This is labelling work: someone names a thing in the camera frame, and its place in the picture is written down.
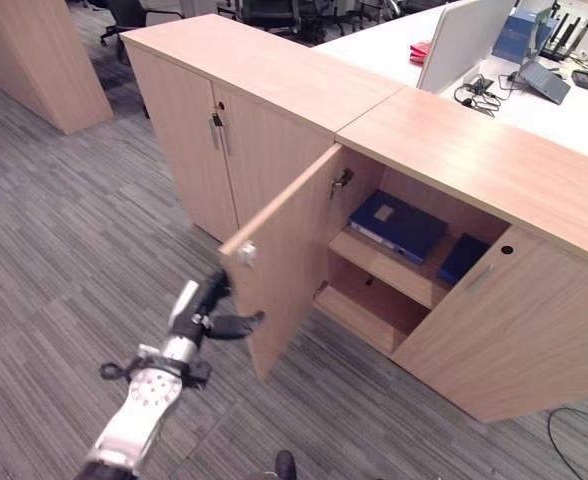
cabinet countertop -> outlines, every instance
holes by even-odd
[[[338,141],[588,261],[588,157],[407,88]]]
[[[236,87],[332,134],[404,88],[218,15],[154,25],[122,37],[128,46]]]

laptop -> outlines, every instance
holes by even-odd
[[[540,63],[530,60],[518,72],[530,87],[557,105],[563,103],[570,86]]]

door hinge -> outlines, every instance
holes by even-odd
[[[338,192],[339,190],[344,188],[348,183],[350,183],[352,181],[353,178],[354,178],[354,172],[352,170],[350,170],[349,168],[346,168],[345,170],[343,170],[343,173],[341,174],[341,176],[338,178],[335,178],[332,181],[332,189],[330,191],[330,200],[332,198],[334,198],[334,195],[336,194],[336,192]]]
[[[214,112],[212,114],[212,122],[214,122],[214,126],[215,127],[222,127],[223,126],[223,121],[221,120],[221,117],[219,117],[218,113]]]
[[[329,285],[329,282],[327,280],[323,280],[321,282],[321,285],[314,292],[314,295],[312,295],[312,298],[318,297],[323,292],[323,290],[325,290],[327,288],[328,285]]]

wooden cabinet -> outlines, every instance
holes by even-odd
[[[231,87],[214,84],[214,98],[236,214],[244,225],[334,143],[333,135]]]
[[[250,339],[258,375],[316,306],[481,421],[587,396],[588,264],[404,177],[334,145],[223,245],[239,310],[266,313]],[[448,220],[425,264],[344,228],[375,189]],[[492,246],[451,288],[436,274],[469,230]]]
[[[511,227],[392,355],[482,421],[588,395],[588,264]]]
[[[211,82],[138,49],[128,51],[187,216],[210,235],[238,230]]]
[[[186,210],[241,227],[259,376],[316,307],[482,421],[588,396],[587,158],[220,17],[123,37]],[[448,224],[422,265],[346,228],[377,189]],[[464,233],[490,248],[452,288]]]
[[[219,240],[318,159],[337,131],[404,88],[217,15],[122,38],[185,210]]]
[[[143,50],[128,52],[183,207],[218,240],[248,222],[333,143],[332,134],[237,89]]]

blue box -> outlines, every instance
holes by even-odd
[[[352,214],[349,227],[421,264],[447,223],[377,190]]]
[[[540,24],[537,27],[541,22],[540,15],[525,10],[518,10],[510,15],[494,44],[492,55],[519,65],[536,57],[558,23],[558,19],[551,18],[545,25]],[[533,36],[535,42],[532,50],[530,40]]]
[[[443,262],[438,278],[450,285],[456,285],[489,248],[487,243],[464,233]]]

